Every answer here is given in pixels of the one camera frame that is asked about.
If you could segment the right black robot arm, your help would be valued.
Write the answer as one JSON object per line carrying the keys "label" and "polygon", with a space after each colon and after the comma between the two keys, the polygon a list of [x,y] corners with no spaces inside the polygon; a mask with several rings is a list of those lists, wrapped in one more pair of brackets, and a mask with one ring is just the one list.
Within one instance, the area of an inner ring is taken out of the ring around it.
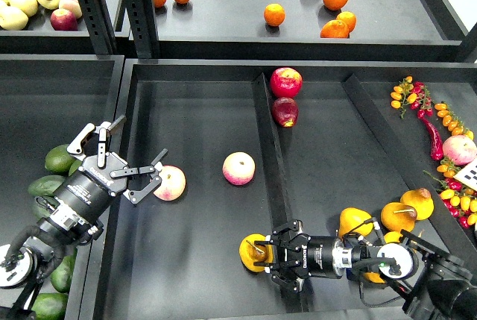
{"label": "right black robot arm", "polygon": [[373,217],[361,225],[372,225],[380,243],[374,245],[354,226],[342,238],[311,236],[294,219],[273,229],[251,246],[264,252],[267,246],[282,250],[284,259],[260,265],[281,287],[298,293],[310,277],[339,279],[350,272],[358,282],[364,274],[377,274],[403,300],[403,312],[412,319],[475,319],[476,286],[473,274],[458,257],[403,230],[398,242],[386,242]]}

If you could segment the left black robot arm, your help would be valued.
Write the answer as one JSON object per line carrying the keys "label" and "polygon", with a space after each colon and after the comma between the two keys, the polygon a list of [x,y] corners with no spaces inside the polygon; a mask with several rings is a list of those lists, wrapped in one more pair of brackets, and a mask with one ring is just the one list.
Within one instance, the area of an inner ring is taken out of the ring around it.
{"label": "left black robot arm", "polygon": [[11,307],[1,308],[2,319],[35,319],[32,306],[45,279],[77,246],[97,239],[101,215],[119,196],[138,204],[162,183],[163,149],[148,166],[131,167],[109,150],[110,137],[124,123],[87,124],[67,147],[80,165],[53,191],[49,215],[23,228],[1,247],[1,287],[22,291]]}

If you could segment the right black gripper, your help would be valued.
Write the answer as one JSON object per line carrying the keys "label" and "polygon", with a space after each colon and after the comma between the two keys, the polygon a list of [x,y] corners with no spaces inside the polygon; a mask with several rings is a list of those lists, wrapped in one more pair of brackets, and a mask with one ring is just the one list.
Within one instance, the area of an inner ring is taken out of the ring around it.
{"label": "right black gripper", "polygon": [[336,263],[343,242],[332,236],[310,236],[302,232],[303,223],[293,219],[275,227],[264,240],[255,241],[255,245],[292,251],[292,260],[265,263],[265,272],[272,281],[290,292],[301,292],[304,279],[309,277],[339,279],[343,276],[343,268]]}

